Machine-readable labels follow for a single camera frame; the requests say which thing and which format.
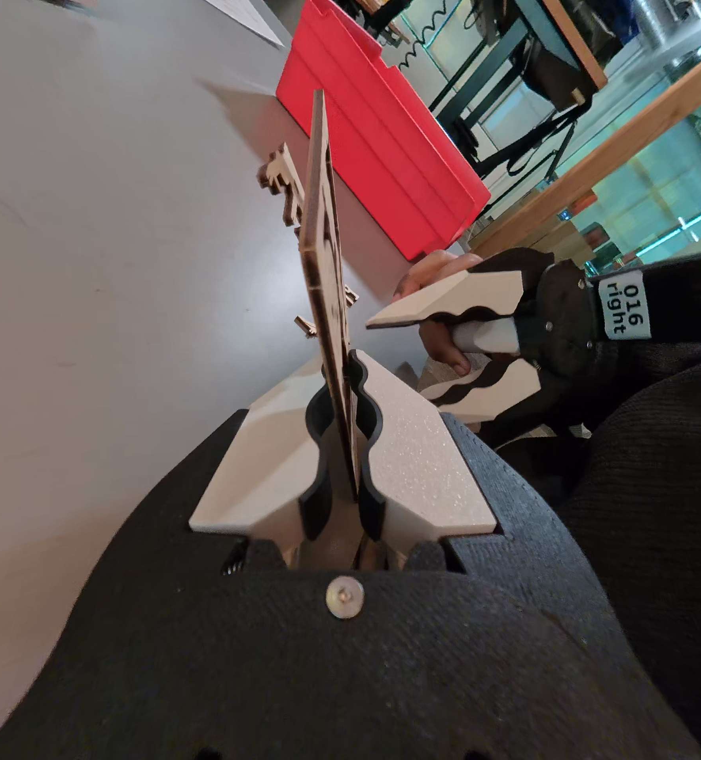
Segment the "grey desk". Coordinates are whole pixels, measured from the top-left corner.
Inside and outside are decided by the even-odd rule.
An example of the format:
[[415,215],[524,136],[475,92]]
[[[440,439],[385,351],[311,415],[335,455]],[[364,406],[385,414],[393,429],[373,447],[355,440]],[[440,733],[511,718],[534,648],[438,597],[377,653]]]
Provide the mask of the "grey desk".
[[129,514],[308,361],[258,167],[301,2],[0,2],[0,727]]

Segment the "person's right hand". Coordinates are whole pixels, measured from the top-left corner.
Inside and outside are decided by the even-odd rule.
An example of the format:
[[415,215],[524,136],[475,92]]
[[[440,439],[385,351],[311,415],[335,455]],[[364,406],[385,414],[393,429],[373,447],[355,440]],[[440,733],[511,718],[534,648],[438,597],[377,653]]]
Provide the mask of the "person's right hand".
[[[392,301],[396,302],[435,282],[468,270],[482,261],[483,259],[474,253],[456,255],[444,250],[434,251],[414,264],[400,280],[393,292]],[[469,359],[456,347],[445,325],[423,321],[419,325],[419,335],[431,359],[450,367],[458,377],[472,372]]]

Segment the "wooden cut-out puzzle piece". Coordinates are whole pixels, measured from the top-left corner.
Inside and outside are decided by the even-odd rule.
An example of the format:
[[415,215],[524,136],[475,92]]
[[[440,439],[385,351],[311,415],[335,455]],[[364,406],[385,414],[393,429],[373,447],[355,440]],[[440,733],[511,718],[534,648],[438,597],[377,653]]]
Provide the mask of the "wooden cut-out puzzle piece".
[[283,223],[299,236],[305,193],[285,142],[270,153],[268,162],[257,172],[257,180],[260,187],[267,189],[271,195],[283,195]]

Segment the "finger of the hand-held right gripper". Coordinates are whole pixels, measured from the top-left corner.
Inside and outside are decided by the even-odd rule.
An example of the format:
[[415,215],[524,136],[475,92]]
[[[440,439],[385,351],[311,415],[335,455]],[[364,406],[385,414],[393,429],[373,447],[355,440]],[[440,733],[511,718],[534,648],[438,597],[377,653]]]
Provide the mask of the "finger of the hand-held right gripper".
[[436,321],[457,325],[512,316],[524,295],[520,271],[460,271],[418,290],[369,318],[369,330]]
[[431,385],[420,394],[440,413],[451,414],[464,424],[475,424],[494,420],[540,389],[536,366],[515,358],[489,360],[478,372]]

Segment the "red plastic bin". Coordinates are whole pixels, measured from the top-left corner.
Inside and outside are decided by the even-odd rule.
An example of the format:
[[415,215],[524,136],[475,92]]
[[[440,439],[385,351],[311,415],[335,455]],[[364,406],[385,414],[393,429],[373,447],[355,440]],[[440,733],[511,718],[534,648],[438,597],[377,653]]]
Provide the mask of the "red plastic bin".
[[276,96],[310,132],[325,93],[334,169],[407,261],[447,249],[490,193],[382,47],[334,2],[302,7]]

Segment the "wooden puzzle sheet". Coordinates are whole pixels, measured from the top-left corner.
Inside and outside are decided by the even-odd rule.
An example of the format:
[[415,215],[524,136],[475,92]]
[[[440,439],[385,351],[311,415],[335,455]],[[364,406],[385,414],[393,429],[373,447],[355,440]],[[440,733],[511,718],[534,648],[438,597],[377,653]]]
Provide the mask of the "wooden puzzle sheet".
[[358,502],[357,402],[350,378],[350,331],[324,90],[315,90],[312,100],[298,250],[317,330],[325,384],[344,457],[346,479],[353,500]]

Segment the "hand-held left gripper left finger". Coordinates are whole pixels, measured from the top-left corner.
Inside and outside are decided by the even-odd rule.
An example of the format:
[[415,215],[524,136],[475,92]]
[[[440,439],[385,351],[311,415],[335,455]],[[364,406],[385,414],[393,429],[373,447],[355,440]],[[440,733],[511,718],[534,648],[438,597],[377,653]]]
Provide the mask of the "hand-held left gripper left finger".
[[330,395],[316,356],[250,405],[188,526],[269,540],[288,567],[330,516]]

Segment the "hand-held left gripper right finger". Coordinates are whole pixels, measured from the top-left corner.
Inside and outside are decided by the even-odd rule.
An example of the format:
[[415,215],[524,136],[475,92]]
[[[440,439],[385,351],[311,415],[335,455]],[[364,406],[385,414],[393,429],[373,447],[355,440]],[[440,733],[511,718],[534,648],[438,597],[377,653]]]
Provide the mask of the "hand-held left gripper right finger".
[[421,543],[492,534],[497,519],[437,408],[365,352],[349,361],[369,539],[408,556]]

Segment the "wooden handrail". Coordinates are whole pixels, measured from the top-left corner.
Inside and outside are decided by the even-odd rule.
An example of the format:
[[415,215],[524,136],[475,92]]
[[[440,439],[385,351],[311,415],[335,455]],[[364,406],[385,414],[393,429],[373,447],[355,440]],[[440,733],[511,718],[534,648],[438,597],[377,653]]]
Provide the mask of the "wooden handrail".
[[515,248],[547,220],[701,106],[701,62],[558,181],[506,219],[494,222],[470,252],[488,259]]

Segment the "black frame workbench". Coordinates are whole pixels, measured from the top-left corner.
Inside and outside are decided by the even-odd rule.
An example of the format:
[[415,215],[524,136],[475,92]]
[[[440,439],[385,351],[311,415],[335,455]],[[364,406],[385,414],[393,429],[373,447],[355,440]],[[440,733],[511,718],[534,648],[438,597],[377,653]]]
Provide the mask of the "black frame workbench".
[[[471,2],[480,41],[431,101],[430,111],[481,179],[500,167],[516,176],[528,154],[565,133],[565,147],[593,96],[607,83],[583,33],[574,23],[571,2]],[[552,111],[507,146],[479,157],[474,128],[523,84]]]

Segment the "person's right forearm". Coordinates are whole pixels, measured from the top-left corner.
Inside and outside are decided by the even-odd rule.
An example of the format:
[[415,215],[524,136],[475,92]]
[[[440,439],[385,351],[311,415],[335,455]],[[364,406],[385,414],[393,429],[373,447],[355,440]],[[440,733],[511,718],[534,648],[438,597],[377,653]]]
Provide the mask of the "person's right forearm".
[[493,421],[481,423],[478,438],[492,449],[539,426],[556,435],[584,426],[593,432],[638,392],[701,365],[701,344],[620,341],[598,344],[582,372],[572,378],[539,371],[541,389]]

